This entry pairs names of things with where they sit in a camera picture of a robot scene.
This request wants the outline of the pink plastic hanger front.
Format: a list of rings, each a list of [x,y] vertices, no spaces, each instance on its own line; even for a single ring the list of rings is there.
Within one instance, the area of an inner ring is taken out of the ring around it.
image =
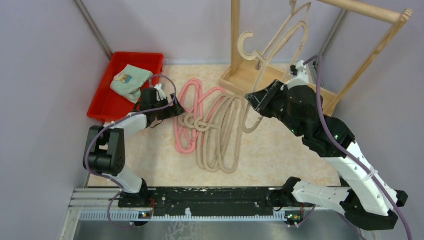
[[[196,149],[198,132],[192,130],[192,136],[189,136],[188,128],[179,122],[180,118],[176,117],[173,121],[173,130],[175,136],[175,149],[180,154],[191,154]]]

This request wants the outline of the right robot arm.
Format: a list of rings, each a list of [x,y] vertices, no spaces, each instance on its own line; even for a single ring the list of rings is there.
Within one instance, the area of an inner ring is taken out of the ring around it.
[[[354,134],[338,118],[323,114],[323,98],[308,85],[288,87],[275,80],[263,90],[245,96],[263,117],[276,118],[304,146],[330,163],[346,186],[328,187],[290,177],[270,197],[277,207],[312,204],[342,214],[365,231],[393,230],[399,219],[395,208],[408,195],[386,185],[363,156]]]

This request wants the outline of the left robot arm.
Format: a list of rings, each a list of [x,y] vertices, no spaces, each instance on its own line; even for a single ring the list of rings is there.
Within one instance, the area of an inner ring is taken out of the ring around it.
[[[176,94],[167,97],[160,87],[141,91],[141,99],[124,118],[107,125],[90,127],[83,156],[83,167],[91,174],[111,180],[138,207],[149,203],[150,193],[144,179],[126,165],[125,141],[146,130],[155,121],[176,118],[186,113]]]

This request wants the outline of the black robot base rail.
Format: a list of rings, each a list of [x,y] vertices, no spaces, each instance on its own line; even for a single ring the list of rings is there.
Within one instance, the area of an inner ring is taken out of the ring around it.
[[[280,187],[151,187],[123,192],[120,208],[147,208],[155,217],[270,217],[302,204]]]

